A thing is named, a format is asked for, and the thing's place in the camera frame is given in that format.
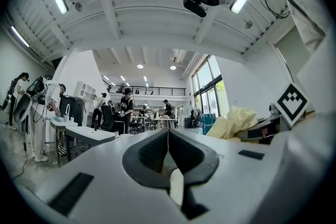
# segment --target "gray floor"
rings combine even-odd
[[[0,118],[6,119],[8,114],[0,111]],[[201,128],[186,129],[188,131],[202,134]],[[22,172],[22,167],[26,160],[26,155],[23,148],[24,136],[19,131],[11,131],[8,126],[0,123],[0,155],[5,165],[7,166],[8,173],[11,178]],[[15,179],[16,183],[22,184],[33,193],[37,187],[45,180],[50,174],[58,169],[56,154],[46,149],[46,155],[49,160],[45,163],[36,163],[32,158],[32,151],[30,149],[29,138],[26,135],[27,143],[27,163],[24,168],[24,173]],[[66,157],[62,158],[62,163],[66,164]],[[173,169],[175,162],[168,153],[164,164],[167,168]]]

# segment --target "metal railing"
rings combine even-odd
[[[144,87],[144,86],[113,86],[105,82],[106,88],[109,87],[110,93],[123,93],[126,88],[130,88],[133,94],[147,95],[182,95],[185,96],[185,88],[166,88],[166,87]]]

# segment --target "window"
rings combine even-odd
[[[216,60],[215,56],[212,55],[209,58],[209,64],[210,64],[210,67],[211,67],[212,75],[214,75],[213,78],[215,79],[221,74],[221,71],[219,70],[218,63],[217,63],[217,60]]]
[[[216,57],[206,58],[192,78],[195,105],[202,113],[215,113],[216,117],[227,115],[229,105]]]
[[[205,64],[202,66],[202,68],[197,73],[198,79],[200,80],[200,87],[204,87],[207,85],[210,81],[212,81],[211,72],[209,68],[208,62],[205,62]]]
[[[194,81],[195,92],[197,92],[199,90],[197,75],[193,76],[193,81]]]

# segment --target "yellow fabric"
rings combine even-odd
[[[256,124],[258,120],[253,110],[233,106],[227,113],[227,117],[219,117],[216,120],[207,136],[228,140],[237,132],[247,130]]]

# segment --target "electrical cable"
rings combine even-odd
[[[261,1],[261,0],[259,0],[260,1],[260,3],[262,4],[262,6],[266,9],[266,10],[268,10],[269,12],[271,12],[276,18],[278,18],[278,19],[285,19],[285,18],[287,18],[288,17],[288,15],[289,15],[289,13],[290,13],[290,11],[288,10],[287,12],[285,12],[285,13],[277,13],[277,12],[275,12],[274,10],[272,10],[270,7],[269,7],[269,5],[268,5],[268,3],[267,3],[267,0],[265,0],[265,4],[266,4],[266,6],[264,5],[264,3]]]
[[[24,132],[23,132],[23,137],[24,137],[23,148],[24,148],[25,153],[26,153],[26,160],[25,160],[25,163],[24,163],[23,166],[22,166],[22,172],[21,172],[21,174],[18,174],[18,175],[16,175],[16,176],[14,176],[13,179],[12,179],[13,181],[14,181],[17,177],[23,175],[23,173],[24,173],[24,171],[25,171],[25,165],[26,165],[26,163],[27,163],[27,145],[26,145],[26,131],[25,131],[25,130],[24,130]]]

